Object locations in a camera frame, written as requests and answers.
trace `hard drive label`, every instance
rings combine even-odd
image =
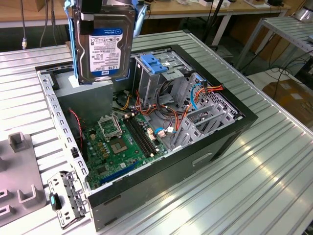
[[[123,38],[121,28],[95,29],[89,35],[90,71],[95,76],[114,74],[120,68],[121,50],[118,42]]]

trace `metal extrusion rail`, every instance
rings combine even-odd
[[[243,51],[241,52],[235,66],[237,69],[241,65],[243,59],[251,48],[252,43],[258,36],[263,26],[269,29],[269,33],[260,44],[256,53],[258,53],[265,46],[273,33],[278,34],[304,52],[313,50],[313,43],[308,40],[308,37],[313,35],[313,23],[303,23],[291,16],[264,18],[260,19]]]
[[[133,49],[177,43],[258,115],[218,160],[98,234],[301,234],[313,219],[313,134],[212,50],[183,31],[144,35]],[[67,163],[34,67],[71,60],[65,46],[0,53],[0,138],[31,134],[41,178]],[[85,218],[62,231],[51,206],[0,234],[95,234]]]

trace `blue plastic clip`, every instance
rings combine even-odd
[[[166,72],[168,71],[167,67],[164,67],[158,59],[155,58],[154,55],[141,55],[140,56],[142,62],[151,69],[153,74]]]

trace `hard drive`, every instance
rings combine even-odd
[[[73,9],[78,79],[81,84],[123,78],[129,72],[135,10],[131,6],[102,6],[99,14],[82,19]],[[80,24],[90,23],[93,31],[82,34]]]

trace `white label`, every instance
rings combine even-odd
[[[287,84],[287,83],[282,83],[282,84],[280,84],[285,90],[289,90],[289,89],[291,89],[291,86],[289,85],[289,84]]]
[[[75,75],[69,76],[68,80],[73,88],[79,87],[78,80],[76,79]]]
[[[120,67],[121,50],[117,43],[121,41],[121,35],[91,36],[89,35],[89,59],[90,71],[101,71],[101,75],[109,74],[109,70],[117,70]]]
[[[291,94],[294,99],[303,99],[298,93]]]

